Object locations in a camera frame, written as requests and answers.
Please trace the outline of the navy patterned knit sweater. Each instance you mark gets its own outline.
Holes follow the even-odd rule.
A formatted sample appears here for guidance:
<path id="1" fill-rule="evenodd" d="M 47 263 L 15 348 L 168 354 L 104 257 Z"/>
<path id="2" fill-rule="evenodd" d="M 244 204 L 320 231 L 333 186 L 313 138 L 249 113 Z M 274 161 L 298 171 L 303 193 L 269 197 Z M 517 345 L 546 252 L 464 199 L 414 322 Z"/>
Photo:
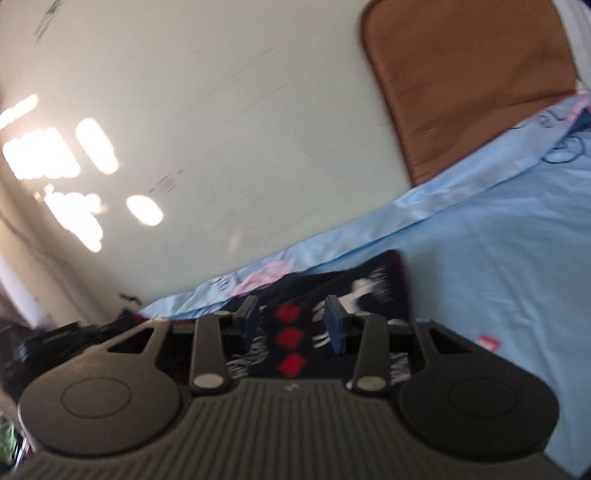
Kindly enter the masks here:
<path id="1" fill-rule="evenodd" d="M 405 326 L 410 319 L 405 265 L 397 250 L 348 270 L 288 274 L 252 294 L 259 300 L 259 325 L 249 352 L 231 350 L 224 355 L 232 380 L 351 382 L 363 332 L 361 314 L 382 316 L 392 327 Z M 324 322 L 329 296 L 335 296 L 346 311 L 342 352 L 335 352 Z"/>

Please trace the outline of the small black tape piece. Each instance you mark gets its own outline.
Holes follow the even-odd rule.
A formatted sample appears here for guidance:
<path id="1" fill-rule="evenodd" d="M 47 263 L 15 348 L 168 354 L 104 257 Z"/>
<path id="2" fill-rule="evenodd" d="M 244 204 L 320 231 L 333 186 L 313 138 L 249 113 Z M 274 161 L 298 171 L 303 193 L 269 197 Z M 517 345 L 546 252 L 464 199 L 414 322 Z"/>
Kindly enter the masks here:
<path id="1" fill-rule="evenodd" d="M 142 301 L 136 295 L 127 295 L 124 293 L 119 293 L 118 297 L 128 303 L 134 303 L 136 305 L 141 305 Z"/>

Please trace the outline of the light blue cartoon bedsheet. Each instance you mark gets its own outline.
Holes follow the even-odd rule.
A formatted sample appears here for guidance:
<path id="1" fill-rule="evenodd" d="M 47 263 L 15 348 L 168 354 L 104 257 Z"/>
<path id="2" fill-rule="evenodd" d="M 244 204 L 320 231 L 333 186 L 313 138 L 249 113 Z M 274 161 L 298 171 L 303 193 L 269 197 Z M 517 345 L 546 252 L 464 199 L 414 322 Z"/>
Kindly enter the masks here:
<path id="1" fill-rule="evenodd" d="M 414 314 L 545 380 L 561 416 L 548 454 L 590 465 L 590 96 L 565 99 L 376 212 L 143 308 L 209 313 L 290 273 L 403 254 Z"/>

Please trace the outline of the brown headboard cushion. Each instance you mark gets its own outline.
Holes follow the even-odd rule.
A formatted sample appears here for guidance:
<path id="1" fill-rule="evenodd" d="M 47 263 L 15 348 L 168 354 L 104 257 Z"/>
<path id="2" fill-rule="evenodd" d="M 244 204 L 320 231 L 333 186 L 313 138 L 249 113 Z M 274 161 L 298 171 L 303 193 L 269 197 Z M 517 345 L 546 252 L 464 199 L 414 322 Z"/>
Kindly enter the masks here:
<path id="1" fill-rule="evenodd" d="M 576 92 L 551 1 L 372 1 L 360 33 L 415 186 Z"/>

